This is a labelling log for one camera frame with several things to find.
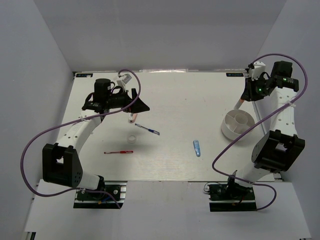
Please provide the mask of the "orange capped highlighter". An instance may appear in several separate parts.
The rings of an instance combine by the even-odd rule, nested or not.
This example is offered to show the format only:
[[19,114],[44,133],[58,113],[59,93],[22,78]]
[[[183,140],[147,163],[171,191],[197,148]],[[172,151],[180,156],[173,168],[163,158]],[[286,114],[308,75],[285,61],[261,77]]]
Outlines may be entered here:
[[239,99],[239,100],[237,101],[237,103],[235,104],[234,109],[235,109],[235,110],[240,109],[240,107],[242,106],[243,103],[244,103],[244,100],[243,100],[243,99]]

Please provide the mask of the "blue ballpoint pen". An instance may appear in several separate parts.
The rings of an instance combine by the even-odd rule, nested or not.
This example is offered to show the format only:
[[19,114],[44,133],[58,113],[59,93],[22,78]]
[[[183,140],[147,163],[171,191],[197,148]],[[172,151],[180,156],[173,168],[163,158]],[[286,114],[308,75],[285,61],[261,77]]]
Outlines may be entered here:
[[141,129],[143,129],[143,130],[146,130],[146,131],[148,131],[148,132],[150,132],[150,133],[153,133],[153,134],[155,134],[155,135],[158,135],[158,136],[160,135],[160,133],[159,133],[158,131],[154,130],[154,129],[147,128],[147,127],[142,126],[142,125],[140,125],[140,124],[138,124],[138,123],[135,123],[134,125],[137,126],[138,128],[141,128]]

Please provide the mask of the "red ballpoint pen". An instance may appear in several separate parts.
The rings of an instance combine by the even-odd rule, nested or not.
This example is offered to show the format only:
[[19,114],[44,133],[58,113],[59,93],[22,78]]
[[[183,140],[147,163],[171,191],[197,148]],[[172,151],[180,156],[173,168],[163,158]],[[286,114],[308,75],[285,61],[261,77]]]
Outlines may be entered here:
[[112,155],[112,154],[133,154],[133,150],[121,150],[121,151],[105,151],[105,155]]

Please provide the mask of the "blue correction tape dispenser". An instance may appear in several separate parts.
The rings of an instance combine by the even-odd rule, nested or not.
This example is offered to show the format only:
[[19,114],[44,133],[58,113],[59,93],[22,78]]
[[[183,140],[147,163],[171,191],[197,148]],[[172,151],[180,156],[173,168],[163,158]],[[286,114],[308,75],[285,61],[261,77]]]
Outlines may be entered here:
[[201,148],[200,148],[200,143],[198,140],[194,140],[193,141],[193,147],[194,147],[194,151],[197,157],[201,156]]

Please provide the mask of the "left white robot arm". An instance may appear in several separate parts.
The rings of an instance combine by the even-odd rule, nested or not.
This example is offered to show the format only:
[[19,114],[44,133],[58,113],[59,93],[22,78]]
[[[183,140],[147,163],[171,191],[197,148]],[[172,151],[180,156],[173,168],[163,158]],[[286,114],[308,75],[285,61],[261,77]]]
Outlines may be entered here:
[[74,123],[55,144],[46,144],[42,149],[43,180],[70,188],[88,189],[94,199],[105,196],[104,178],[87,173],[81,166],[79,153],[91,133],[98,127],[104,117],[112,109],[124,109],[126,113],[138,114],[150,108],[138,98],[136,89],[131,95],[121,89],[112,92],[111,80],[98,78],[94,83],[94,91],[85,99],[80,116],[84,120]]

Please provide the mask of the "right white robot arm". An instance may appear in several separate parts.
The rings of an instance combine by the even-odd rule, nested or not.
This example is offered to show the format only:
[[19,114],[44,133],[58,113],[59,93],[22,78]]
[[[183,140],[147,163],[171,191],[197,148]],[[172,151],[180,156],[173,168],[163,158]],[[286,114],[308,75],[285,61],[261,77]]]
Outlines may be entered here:
[[269,131],[255,145],[251,162],[228,178],[225,192],[233,200],[249,192],[252,184],[264,176],[286,172],[305,148],[305,140],[298,137],[291,103],[299,91],[299,81],[292,78],[292,65],[276,61],[270,74],[261,61],[248,66],[241,99],[253,102],[269,96],[276,113],[270,117]]

